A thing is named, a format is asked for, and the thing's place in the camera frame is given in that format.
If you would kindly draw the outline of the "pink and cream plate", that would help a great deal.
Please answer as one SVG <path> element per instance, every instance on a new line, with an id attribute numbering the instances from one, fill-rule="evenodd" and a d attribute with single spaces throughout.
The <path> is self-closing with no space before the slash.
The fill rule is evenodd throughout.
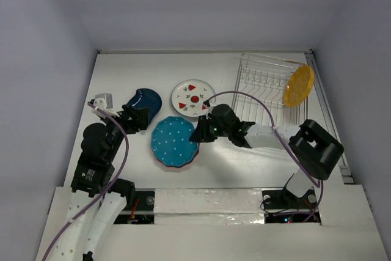
<path id="1" fill-rule="evenodd" d="M 197 87 L 193 90 L 185 90 L 184 87 L 181 87 L 173 90 L 170 101 L 172 107 L 179 115 L 195 118 L 211 113 L 205 111 L 202 104 L 214 94 L 215 91 L 210 91 L 203 87 Z"/>

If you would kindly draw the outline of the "white patterned plate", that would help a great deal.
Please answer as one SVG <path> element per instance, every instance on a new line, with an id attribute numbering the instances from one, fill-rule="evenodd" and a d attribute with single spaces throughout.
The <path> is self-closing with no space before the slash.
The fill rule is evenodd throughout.
<path id="1" fill-rule="evenodd" d="M 207 82 L 189 79 L 174 87 L 170 103 L 179 115 L 198 117 L 208 112 L 203 102 L 215 94 L 215 90 Z"/>

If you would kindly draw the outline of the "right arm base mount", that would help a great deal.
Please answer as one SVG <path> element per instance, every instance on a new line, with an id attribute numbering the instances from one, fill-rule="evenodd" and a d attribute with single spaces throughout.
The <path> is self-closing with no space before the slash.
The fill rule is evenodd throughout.
<path id="1" fill-rule="evenodd" d="M 260 209 L 267 224 L 321 222 L 318 199 L 312 189 L 302 197 L 296 197 L 284 189 L 263 190 Z"/>

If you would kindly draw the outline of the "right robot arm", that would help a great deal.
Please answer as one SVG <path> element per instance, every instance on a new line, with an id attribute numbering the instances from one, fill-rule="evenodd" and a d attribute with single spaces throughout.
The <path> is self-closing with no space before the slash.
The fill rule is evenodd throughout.
<path id="1" fill-rule="evenodd" d="M 307 119 L 300 125 L 277 127 L 240 120 L 226 104 L 215 106 L 207 115 L 198 118 L 191 142 L 213 142 L 228 138 L 237 146 L 247 149 L 281 149 L 298 165 L 298 171 L 286 182 L 281 200 L 287 207 L 303 201 L 308 190 L 326 181 L 345 149 L 316 121 Z"/>

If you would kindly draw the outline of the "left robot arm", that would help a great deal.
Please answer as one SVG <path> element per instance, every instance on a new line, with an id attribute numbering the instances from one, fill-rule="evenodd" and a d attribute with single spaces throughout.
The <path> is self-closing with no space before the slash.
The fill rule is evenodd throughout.
<path id="1" fill-rule="evenodd" d="M 102 121 L 83 132 L 66 223 L 42 260 L 95 260 L 119 213 L 135 203 L 134 183 L 119 177 L 127 159 L 118 169 L 112 163 L 121 144 L 125 144 L 125 155 L 129 154 L 128 135 L 147 129 L 150 108 L 123 105 L 122 111 L 114 113 L 93 101 L 88 106 Z"/>

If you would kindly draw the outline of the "yellow plate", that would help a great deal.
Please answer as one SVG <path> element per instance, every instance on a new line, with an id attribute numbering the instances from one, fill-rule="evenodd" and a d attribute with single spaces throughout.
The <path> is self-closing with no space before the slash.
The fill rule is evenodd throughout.
<path id="1" fill-rule="evenodd" d="M 315 74 L 311 66 L 303 64 L 291 75 L 283 95 L 286 107 L 296 107 L 306 100 L 312 90 Z"/>

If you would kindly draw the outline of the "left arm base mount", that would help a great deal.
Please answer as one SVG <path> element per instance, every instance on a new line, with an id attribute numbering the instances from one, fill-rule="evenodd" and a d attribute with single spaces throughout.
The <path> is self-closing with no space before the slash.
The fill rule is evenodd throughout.
<path id="1" fill-rule="evenodd" d="M 119 213 L 114 224 L 154 224 L 154 204 L 155 190 L 137 189 L 133 203 Z"/>

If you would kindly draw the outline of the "dark blue plate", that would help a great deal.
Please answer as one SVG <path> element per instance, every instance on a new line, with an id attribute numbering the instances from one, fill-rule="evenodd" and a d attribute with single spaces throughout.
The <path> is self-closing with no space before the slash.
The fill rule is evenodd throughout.
<path id="1" fill-rule="evenodd" d="M 146 126 L 149 126 L 162 107 L 162 99 L 152 89 L 139 88 L 126 105 L 132 107 L 138 116 L 143 113 L 145 119 L 142 121 L 146 122 Z"/>

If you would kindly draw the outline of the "teal blue plate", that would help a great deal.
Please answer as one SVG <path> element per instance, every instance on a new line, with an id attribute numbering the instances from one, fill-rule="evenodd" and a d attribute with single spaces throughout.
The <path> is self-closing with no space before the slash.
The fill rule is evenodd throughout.
<path id="1" fill-rule="evenodd" d="M 194 132 L 193 124 L 182 118 L 169 116 L 156 124 L 151 135 L 152 147 L 168 147 L 168 146 L 191 146 L 198 145 L 197 142 L 190 142 L 189 137 Z"/>

